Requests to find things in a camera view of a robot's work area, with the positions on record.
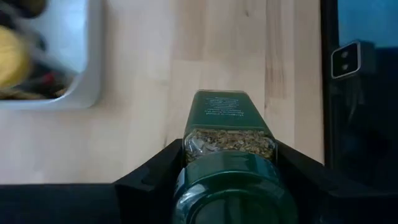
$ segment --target wood grain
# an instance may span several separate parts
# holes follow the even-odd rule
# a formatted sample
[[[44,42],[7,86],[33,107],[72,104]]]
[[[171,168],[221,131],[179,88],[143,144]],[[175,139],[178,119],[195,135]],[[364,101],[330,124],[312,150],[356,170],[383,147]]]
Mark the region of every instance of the wood grain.
[[[318,5],[106,1],[101,100],[0,111],[0,184],[112,182],[182,137],[200,88],[248,92],[277,138],[322,161]]]

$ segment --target green label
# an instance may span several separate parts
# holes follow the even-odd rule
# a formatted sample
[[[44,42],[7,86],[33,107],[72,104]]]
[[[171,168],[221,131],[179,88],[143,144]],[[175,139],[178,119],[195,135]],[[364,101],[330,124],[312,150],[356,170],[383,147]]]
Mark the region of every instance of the green label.
[[[272,135],[250,97],[243,91],[198,91],[185,133],[194,128],[260,129]]]

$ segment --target wooden countertop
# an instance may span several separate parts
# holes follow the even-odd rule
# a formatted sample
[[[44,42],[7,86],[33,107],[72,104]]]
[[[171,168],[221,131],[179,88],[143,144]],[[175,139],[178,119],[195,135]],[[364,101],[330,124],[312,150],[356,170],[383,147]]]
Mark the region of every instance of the wooden countertop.
[[[117,180],[182,136],[200,88],[248,92],[276,138],[323,160],[318,1],[105,7],[103,96],[87,110],[0,111],[0,184]]]

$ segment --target dried herb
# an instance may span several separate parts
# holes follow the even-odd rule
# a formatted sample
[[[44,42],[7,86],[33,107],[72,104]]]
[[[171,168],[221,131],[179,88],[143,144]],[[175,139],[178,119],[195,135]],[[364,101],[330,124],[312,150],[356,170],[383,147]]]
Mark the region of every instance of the dried herb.
[[[260,130],[194,129],[185,138],[187,163],[219,151],[242,151],[273,160],[276,144]]]

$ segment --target white container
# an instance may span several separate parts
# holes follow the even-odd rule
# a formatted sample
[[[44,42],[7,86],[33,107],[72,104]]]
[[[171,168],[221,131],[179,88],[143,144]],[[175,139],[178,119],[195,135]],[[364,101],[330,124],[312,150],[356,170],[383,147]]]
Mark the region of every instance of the white container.
[[[39,33],[46,58],[53,58],[75,76],[67,92],[51,100],[0,100],[0,109],[61,110],[87,108],[101,91],[103,48],[102,0],[48,0],[34,19],[18,23]]]

